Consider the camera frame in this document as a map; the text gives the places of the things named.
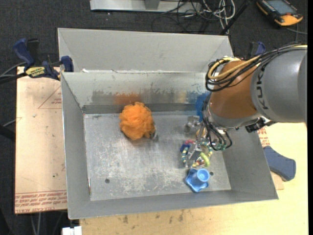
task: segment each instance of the electronic device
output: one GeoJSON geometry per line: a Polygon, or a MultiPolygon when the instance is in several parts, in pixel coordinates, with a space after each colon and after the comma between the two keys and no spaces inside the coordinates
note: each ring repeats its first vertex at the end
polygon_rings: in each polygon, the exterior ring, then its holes
{"type": "Polygon", "coordinates": [[[279,26],[291,26],[303,19],[297,9],[287,0],[257,0],[259,9],[279,26]]]}

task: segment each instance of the yellow cable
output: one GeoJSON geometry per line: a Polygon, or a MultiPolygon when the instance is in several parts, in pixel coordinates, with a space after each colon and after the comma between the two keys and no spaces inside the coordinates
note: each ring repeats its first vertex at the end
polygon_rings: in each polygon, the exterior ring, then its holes
{"type": "Polygon", "coordinates": [[[234,72],[235,70],[237,70],[237,69],[239,69],[239,68],[241,68],[241,67],[243,67],[243,66],[249,65],[250,63],[252,63],[254,60],[258,59],[259,57],[260,57],[260,56],[256,56],[256,57],[254,57],[254,58],[251,58],[251,59],[249,59],[249,60],[247,60],[247,61],[245,61],[245,62],[243,62],[243,63],[241,63],[241,64],[239,64],[239,65],[237,65],[237,66],[235,66],[235,67],[233,67],[233,68],[231,68],[230,70],[228,70],[228,71],[226,71],[226,72],[223,72],[222,74],[219,74],[219,75],[217,75],[217,76],[212,76],[213,70],[215,69],[215,67],[217,67],[217,66],[220,64],[219,62],[216,62],[216,63],[211,67],[211,69],[209,70],[209,73],[208,73],[207,77],[208,77],[209,79],[223,78],[223,77],[225,77],[226,75],[228,75],[228,74],[234,72]]]}
{"type": "MultiPolygon", "coordinates": [[[[293,46],[293,48],[295,48],[295,47],[307,48],[308,45],[293,46]]],[[[214,69],[215,69],[217,66],[223,64],[224,62],[238,61],[238,60],[240,60],[239,58],[225,57],[225,58],[219,60],[218,62],[216,62],[216,63],[211,67],[211,69],[210,69],[209,72],[208,72],[207,77],[208,77],[209,79],[219,79],[219,78],[222,79],[222,78],[226,77],[228,74],[233,73],[233,72],[236,71],[237,69],[251,64],[253,61],[255,61],[256,59],[258,59],[259,57],[260,57],[260,56],[255,56],[255,57],[253,57],[253,58],[251,58],[251,59],[249,59],[249,60],[247,60],[247,61],[245,61],[245,62],[243,62],[243,63],[241,63],[241,64],[239,64],[239,65],[237,65],[237,66],[235,66],[235,67],[233,67],[233,68],[231,68],[230,70],[223,72],[222,74],[219,74],[219,75],[216,75],[216,76],[212,76],[212,73],[213,73],[214,69]]]]}

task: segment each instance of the clamp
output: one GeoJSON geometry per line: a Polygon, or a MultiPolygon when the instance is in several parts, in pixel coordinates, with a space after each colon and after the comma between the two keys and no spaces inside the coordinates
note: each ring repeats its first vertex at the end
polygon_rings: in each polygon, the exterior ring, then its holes
{"type": "Polygon", "coordinates": [[[28,75],[31,78],[47,77],[55,80],[60,80],[60,73],[53,68],[54,66],[62,65],[63,67],[61,71],[74,71],[73,62],[69,56],[63,56],[61,60],[56,63],[43,61],[40,65],[37,54],[38,45],[38,40],[32,39],[26,42],[26,38],[18,40],[13,45],[14,52],[19,58],[25,61],[25,75],[28,75]]]}

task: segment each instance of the orange loofah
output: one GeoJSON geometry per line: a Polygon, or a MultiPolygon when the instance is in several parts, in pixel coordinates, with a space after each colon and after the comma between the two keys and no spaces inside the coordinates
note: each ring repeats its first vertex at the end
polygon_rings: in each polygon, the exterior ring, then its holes
{"type": "Polygon", "coordinates": [[[119,115],[119,127],[124,134],[132,140],[150,137],[156,131],[152,112],[143,103],[126,105],[119,115]]]}

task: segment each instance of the cardboard sheet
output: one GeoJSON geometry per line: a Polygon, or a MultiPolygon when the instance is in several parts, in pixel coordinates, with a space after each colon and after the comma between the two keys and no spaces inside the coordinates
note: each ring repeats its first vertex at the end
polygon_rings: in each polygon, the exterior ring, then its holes
{"type": "Polygon", "coordinates": [[[15,213],[67,209],[61,84],[17,80],[15,213]]]}

